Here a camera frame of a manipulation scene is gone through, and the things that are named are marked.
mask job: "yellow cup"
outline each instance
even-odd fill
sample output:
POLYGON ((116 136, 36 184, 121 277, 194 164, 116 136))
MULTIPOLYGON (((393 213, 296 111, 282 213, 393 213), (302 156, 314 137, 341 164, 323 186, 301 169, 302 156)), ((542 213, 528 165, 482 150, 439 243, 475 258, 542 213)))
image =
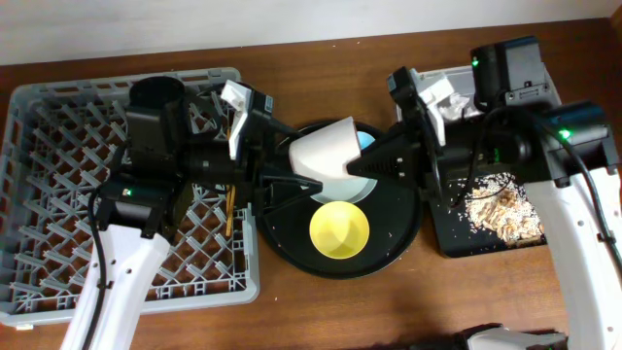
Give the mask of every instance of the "yellow cup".
POLYGON ((369 239, 369 222, 356 205, 334 201, 313 214, 309 226, 311 242, 332 259, 348 259, 360 253, 369 239))

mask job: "white cylindrical object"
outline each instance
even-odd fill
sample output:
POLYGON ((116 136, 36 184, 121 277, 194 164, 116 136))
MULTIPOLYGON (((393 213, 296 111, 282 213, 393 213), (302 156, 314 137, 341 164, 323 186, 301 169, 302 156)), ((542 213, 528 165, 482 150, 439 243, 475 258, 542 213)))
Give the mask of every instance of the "white cylindrical object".
POLYGON ((323 183, 322 192, 312 196, 322 203, 335 200, 354 203, 371 192, 375 180, 350 175, 346 169, 350 161, 360 156, 361 146, 352 117, 334 122, 290 145, 292 170, 323 183))

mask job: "wooden table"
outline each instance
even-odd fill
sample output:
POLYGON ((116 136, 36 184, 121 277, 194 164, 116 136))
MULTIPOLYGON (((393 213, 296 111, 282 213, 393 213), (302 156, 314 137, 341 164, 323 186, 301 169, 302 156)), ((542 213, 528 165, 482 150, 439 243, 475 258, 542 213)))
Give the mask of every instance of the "wooden table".
MULTIPOLYGON (((385 79, 400 66, 427 71, 466 65, 472 48, 530 34, 539 38, 564 101, 592 99, 619 121, 622 54, 606 19, 6 66, 0 67, 0 109, 23 84, 232 66, 274 96, 275 116, 285 123, 354 116, 387 129, 394 112, 385 79)), ((618 140, 621 127, 615 125, 618 140)), ((132 349, 362 348, 490 322, 520 331, 568 331, 546 247, 445 259, 429 213, 402 258, 362 279, 305 274, 262 239, 259 254, 256 301, 141 317, 132 349)), ((66 328, 0 327, 0 348, 58 348, 66 328)))

